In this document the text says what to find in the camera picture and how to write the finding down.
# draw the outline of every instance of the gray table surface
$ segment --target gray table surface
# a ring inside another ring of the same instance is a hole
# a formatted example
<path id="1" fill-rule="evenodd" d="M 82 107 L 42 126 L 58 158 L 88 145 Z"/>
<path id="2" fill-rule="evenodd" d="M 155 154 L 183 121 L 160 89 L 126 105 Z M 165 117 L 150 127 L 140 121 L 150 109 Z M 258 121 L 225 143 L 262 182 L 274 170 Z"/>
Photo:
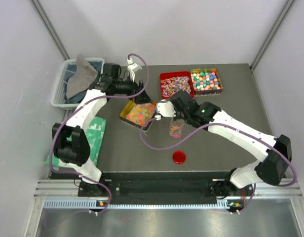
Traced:
<path id="1" fill-rule="evenodd" d="M 270 134 L 248 64 L 149 66 L 151 77 L 146 91 L 153 100 L 159 101 L 161 73 L 209 67 L 218 69 L 224 86 L 223 91 L 220 95 L 196 97 L 196 101 L 199 104 L 204 101 L 214 103 L 235 119 Z M 136 80 L 139 79 L 146 81 L 146 69 L 136 76 Z M 127 102 L 125 99 L 112 99 L 97 114 L 107 120 L 97 163 L 97 167 L 102 171 L 220 171 L 242 167 L 255 161 L 247 151 L 206 131 L 199 131 L 176 148 L 166 151 L 152 150 L 142 143 L 138 128 L 120 120 L 119 114 Z M 169 136 L 169 123 L 170 118 L 153 122 L 146 132 L 146 141 L 155 147 L 167 147 L 180 141 L 181 139 Z M 193 127 L 185 124 L 183 137 L 193 130 Z M 183 164 L 173 162 L 172 154 L 175 151 L 183 151 L 186 154 Z"/>

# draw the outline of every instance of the clear plastic cup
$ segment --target clear plastic cup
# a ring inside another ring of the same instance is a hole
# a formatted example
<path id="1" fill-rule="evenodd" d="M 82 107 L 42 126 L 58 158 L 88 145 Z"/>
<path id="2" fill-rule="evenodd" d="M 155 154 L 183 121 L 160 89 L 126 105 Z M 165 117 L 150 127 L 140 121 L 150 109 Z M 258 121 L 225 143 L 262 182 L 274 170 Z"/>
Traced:
<path id="1" fill-rule="evenodd" d="M 182 130 L 184 127 L 184 120 L 179 119 L 174 121 L 172 118 L 170 123 L 170 136 L 173 138 L 180 138 L 182 136 Z"/>

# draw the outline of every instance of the colorful beads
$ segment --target colorful beads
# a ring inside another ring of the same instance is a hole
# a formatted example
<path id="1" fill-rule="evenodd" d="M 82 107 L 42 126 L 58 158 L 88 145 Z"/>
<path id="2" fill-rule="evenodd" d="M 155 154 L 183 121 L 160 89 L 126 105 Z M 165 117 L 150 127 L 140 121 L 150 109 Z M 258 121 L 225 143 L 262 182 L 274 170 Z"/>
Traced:
<path id="1" fill-rule="evenodd" d="M 189 80 L 189 77 L 174 77 L 161 80 L 160 82 L 163 97 L 169 98 L 179 90 L 187 91 L 187 93 L 190 94 L 191 88 L 189 85 Z"/>
<path id="2" fill-rule="evenodd" d="M 126 115 L 126 119 L 140 126 L 143 126 L 152 118 L 155 111 L 156 106 L 152 103 L 135 105 L 129 114 Z"/>
<path id="3" fill-rule="evenodd" d="M 176 121 L 172 119 L 170 123 L 170 136 L 173 138 L 180 138 L 182 136 L 183 126 L 184 121 L 182 119 Z"/>
<path id="4" fill-rule="evenodd" d="M 222 86 L 216 68 L 194 69 L 190 71 L 190 75 L 195 95 L 221 93 Z"/>

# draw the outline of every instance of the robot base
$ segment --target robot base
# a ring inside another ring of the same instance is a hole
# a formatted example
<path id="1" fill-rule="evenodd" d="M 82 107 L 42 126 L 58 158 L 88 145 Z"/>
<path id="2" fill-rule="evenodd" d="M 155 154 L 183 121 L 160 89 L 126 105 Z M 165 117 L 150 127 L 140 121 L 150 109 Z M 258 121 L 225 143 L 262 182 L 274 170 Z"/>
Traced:
<path id="1" fill-rule="evenodd" d="M 105 184 L 105 179 L 103 175 L 99 180 L 99 182 Z M 99 197 L 99 196 L 103 196 L 106 193 L 107 191 L 102 186 L 98 184 L 89 184 L 81 180 L 77 195 L 79 197 Z"/>

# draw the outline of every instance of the white wall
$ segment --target white wall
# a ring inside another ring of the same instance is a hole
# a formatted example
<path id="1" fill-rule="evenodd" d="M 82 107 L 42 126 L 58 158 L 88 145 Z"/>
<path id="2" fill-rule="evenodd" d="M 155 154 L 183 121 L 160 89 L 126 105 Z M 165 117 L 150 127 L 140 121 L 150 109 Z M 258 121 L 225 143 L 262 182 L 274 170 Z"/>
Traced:
<path id="1" fill-rule="evenodd" d="M 290 137 L 304 194 L 304 0 L 298 0 L 255 70 L 276 135 Z"/>
<path id="2" fill-rule="evenodd" d="M 43 160 L 51 127 L 63 111 L 50 105 L 62 57 L 28 0 L 0 1 L 0 237 L 18 237 Z"/>
<path id="3" fill-rule="evenodd" d="M 71 58 L 150 65 L 251 63 L 282 0 L 40 0 Z"/>

